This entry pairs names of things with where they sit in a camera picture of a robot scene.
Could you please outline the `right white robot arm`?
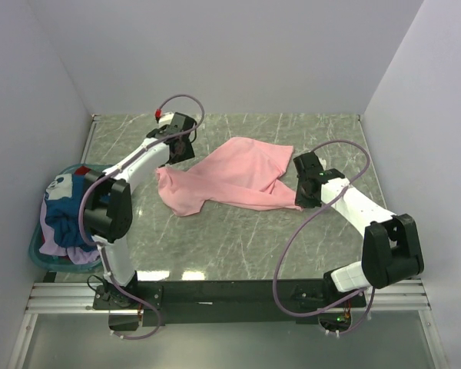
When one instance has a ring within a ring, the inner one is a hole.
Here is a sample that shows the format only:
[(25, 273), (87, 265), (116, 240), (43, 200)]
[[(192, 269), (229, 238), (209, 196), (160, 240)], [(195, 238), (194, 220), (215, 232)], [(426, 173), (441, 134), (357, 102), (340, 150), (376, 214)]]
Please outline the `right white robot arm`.
[(352, 186), (336, 169), (298, 176), (296, 205), (324, 208), (329, 204), (363, 237), (361, 259), (330, 272), (322, 287), (324, 302), (340, 306), (349, 291), (381, 289), (421, 274), (423, 254), (415, 220), (380, 207)]

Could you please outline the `pink t shirt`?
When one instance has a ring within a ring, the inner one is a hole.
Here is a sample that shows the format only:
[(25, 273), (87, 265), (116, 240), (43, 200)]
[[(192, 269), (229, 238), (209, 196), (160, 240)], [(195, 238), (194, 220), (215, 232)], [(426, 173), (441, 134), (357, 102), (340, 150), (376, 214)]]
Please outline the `pink t shirt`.
[(199, 213), (205, 201), (255, 211), (299, 211), (296, 192), (280, 181), (293, 152), (289, 145), (231, 138), (186, 171), (159, 168), (158, 194), (178, 217)]

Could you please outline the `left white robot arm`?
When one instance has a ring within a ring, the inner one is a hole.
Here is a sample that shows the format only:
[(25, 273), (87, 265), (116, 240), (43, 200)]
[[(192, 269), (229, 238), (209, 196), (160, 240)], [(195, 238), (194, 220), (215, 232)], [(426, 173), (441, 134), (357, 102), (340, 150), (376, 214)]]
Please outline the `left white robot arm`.
[(119, 308), (131, 308), (138, 299), (138, 276), (127, 241), (133, 221), (131, 196), (155, 169), (194, 157), (189, 136), (196, 126), (194, 120), (166, 123), (117, 164), (85, 175), (79, 231), (86, 244), (98, 249), (104, 279), (112, 286), (111, 299)]

